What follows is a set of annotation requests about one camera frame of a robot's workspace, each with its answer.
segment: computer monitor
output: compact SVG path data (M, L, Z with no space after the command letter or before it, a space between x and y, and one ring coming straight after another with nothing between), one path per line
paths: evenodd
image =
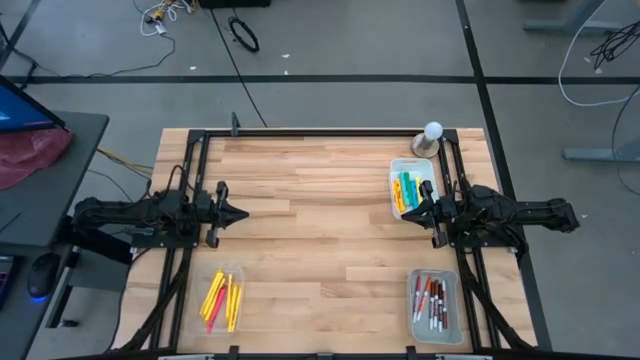
M0 133L64 128L64 121L0 76Z

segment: wooden tabletop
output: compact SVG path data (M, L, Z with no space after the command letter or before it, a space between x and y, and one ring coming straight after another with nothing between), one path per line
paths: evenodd
M188 129L163 132L155 189L164 188L173 165L182 162L187 133ZM470 182L497 189L483 130L458 129L458 134ZM214 138L204 188L213 192L219 180L226 181L229 203L251 216L222 231L218 249L201 239L192 258L178 350L226 353L230 345L239 345L243 353L401 353L415 345L418 352L471 351L459 284L462 345L420 344L408 332L409 271L457 273L452 249L433 249L430 231L391 214L389 164L394 158L413 157L410 140ZM432 161L442 194L438 160ZM450 169L455 173L453 162ZM164 253L149 251L133 266L116 347L131 337L155 305ZM535 343L515 257L505 248L483 249L483 254L493 301L520 336ZM228 262L242 266L246 280L238 331L202 335L194 279ZM484 313L477 302L476 308L483 344L488 346ZM165 341L171 313L168 310L165 317Z

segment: clear plastic container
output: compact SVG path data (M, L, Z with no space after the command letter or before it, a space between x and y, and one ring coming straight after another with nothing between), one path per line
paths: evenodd
M213 322L213 328L211 329L211 333L207 332L208 323L200 316L200 309L202 304L204 303L205 298L207 297L207 293L209 292L209 288L211 287L211 282L216 275L218 270L222 270L224 272L224 276L226 278L225 285L228 285L229 282L229 274L233 274L232 282L233 284L240 285L240 289L242 290L242 298L240 299L240 307L238 308L238 318L236 319L236 327L235 331L238 331L240 328L240 320L242 319L242 306L244 305L244 272L242 271L242 267L236 263L207 263L201 264L197 267L197 273L192 275L192 294L191 296L191 313L189 314L189 323L188 328L197 335L213 335L213 336L223 336L223 335L231 335L228 332L228 323L225 318L225 313L227 310L227 294L225 294L225 298L222 300L222 305L220 306L220 310L218 312L218 316Z
M415 301L416 281L418 276L421 277L420 296L429 276L431 280L444 281L446 283L445 301L447 309L447 328L442 328L442 332L438 329L429 328L428 309L425 307L420 320L413 322L413 305ZM458 324L458 275L449 270L434 269L415 269L409 273L407 279L407 323L409 324L409 332L416 341L425 344L446 344L460 345L464 340L460 324Z
M411 180L415 180L417 177L420 177L421 182L425 180L431 181L431 184L433 185L433 193L431 195L433 196L433 201L440 198L438 195L438 189L436 188L435 174L433 172L433 164L431 163L431 160L416 158L393 159L389 169L389 194L391 195L391 212L398 220L400 220L400 215L404 212L413 209L408 206L403 213L400 213L396 208L395 200L393 198L393 181L398 178L401 172L408 172Z

